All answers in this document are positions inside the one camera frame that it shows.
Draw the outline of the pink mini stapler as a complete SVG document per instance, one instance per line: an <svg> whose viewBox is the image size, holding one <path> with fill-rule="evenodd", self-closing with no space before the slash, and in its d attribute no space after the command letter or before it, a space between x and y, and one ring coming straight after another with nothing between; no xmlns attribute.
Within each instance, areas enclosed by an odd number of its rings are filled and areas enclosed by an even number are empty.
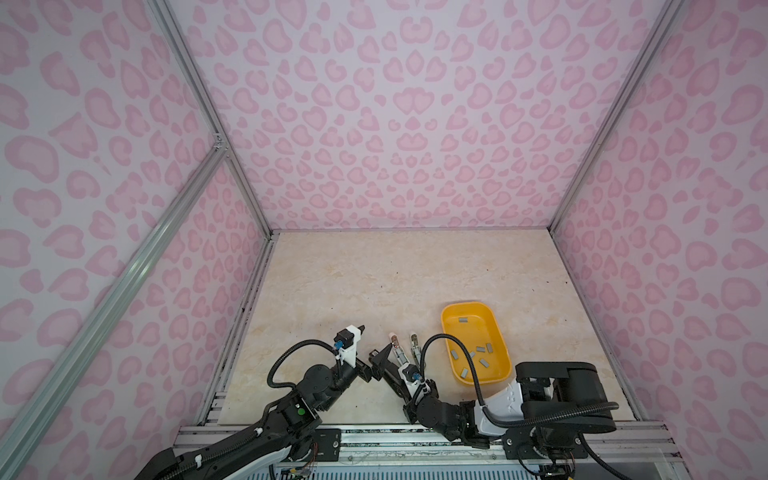
<svg viewBox="0 0 768 480"><path fill-rule="evenodd" d="M392 346L392 352L395 354L397 364L400 367L409 364L409 359L400 344L398 336L395 333L390 333L389 339Z"/></svg>

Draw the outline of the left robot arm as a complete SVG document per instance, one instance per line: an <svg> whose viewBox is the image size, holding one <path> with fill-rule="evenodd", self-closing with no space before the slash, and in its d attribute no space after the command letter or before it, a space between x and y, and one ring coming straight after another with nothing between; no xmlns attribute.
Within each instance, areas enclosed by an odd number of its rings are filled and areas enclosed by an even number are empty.
<svg viewBox="0 0 768 480"><path fill-rule="evenodd" d="M327 411L356 379L382 378L378 367L354 357L332 367L311 366L303 379L278 386L287 393L267 404L261 419L209 446L181 455L171 448L155 454L136 475L138 479L240 479L281 462L336 462L341 430L323 428Z"/></svg>

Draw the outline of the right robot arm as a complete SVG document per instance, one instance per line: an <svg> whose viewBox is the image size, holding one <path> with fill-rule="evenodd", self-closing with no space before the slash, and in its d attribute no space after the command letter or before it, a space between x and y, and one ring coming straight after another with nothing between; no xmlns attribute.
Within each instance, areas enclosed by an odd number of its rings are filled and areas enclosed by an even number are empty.
<svg viewBox="0 0 768 480"><path fill-rule="evenodd" d="M575 460L588 456L582 437L616 430L597 368L586 362L523 362L516 378L483 400L452 404L413 365L401 376L404 413L447 441L476 449L503 443L507 458Z"/></svg>

